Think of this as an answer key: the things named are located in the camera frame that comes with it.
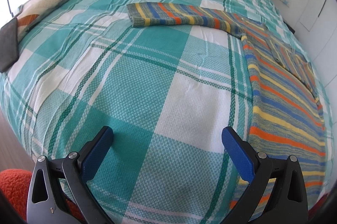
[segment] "wooden floor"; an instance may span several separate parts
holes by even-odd
[[[6,169],[33,171],[34,165],[0,111],[0,171]]]

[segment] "orange textured object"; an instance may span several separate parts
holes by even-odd
[[[27,199],[32,173],[26,170],[8,169],[0,172],[0,189],[22,219],[27,220]],[[77,205],[66,198],[71,214],[84,221]]]

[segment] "bed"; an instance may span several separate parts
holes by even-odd
[[[221,143],[228,125],[250,141],[253,91],[242,43],[203,26],[132,28],[126,5],[139,2],[237,13],[309,61],[271,0],[69,0],[20,42],[18,62],[0,76],[2,112],[34,161],[78,151],[110,126],[113,146],[88,186],[115,223],[219,222],[247,185]],[[309,207],[332,167],[330,105],[316,74],[315,83],[325,129],[314,136],[323,143],[318,160],[300,161]],[[284,156],[273,142],[264,148]]]

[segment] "striped knit fabric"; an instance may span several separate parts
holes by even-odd
[[[134,27],[196,24],[241,39],[253,90],[248,141],[270,157],[296,155],[308,202],[314,203],[325,175],[325,128],[312,68],[305,58],[285,46],[264,24],[234,13],[172,3],[134,3],[128,5],[128,11]],[[263,211],[274,181],[270,180],[255,217]],[[240,179],[231,208],[246,186]]]

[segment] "plaid bedspread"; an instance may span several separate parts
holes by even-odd
[[[132,28],[126,5],[144,1],[241,14],[306,56],[270,0],[70,0],[21,41],[19,61],[0,76],[1,109],[34,160],[113,128],[89,187],[116,223],[218,223],[237,185],[221,131],[246,140],[253,111],[242,43],[203,26]],[[332,120],[317,77],[316,86],[328,179]]]
[[[308,202],[314,203],[325,178],[325,122],[313,70],[305,57],[277,39],[263,23],[235,13],[172,3],[142,2],[127,8],[133,27],[201,25],[226,31],[242,41],[253,94],[249,143],[270,157],[296,155]],[[274,182],[270,180],[262,201],[270,196]],[[246,186],[238,185],[231,207]],[[259,203],[255,216],[264,206]]]

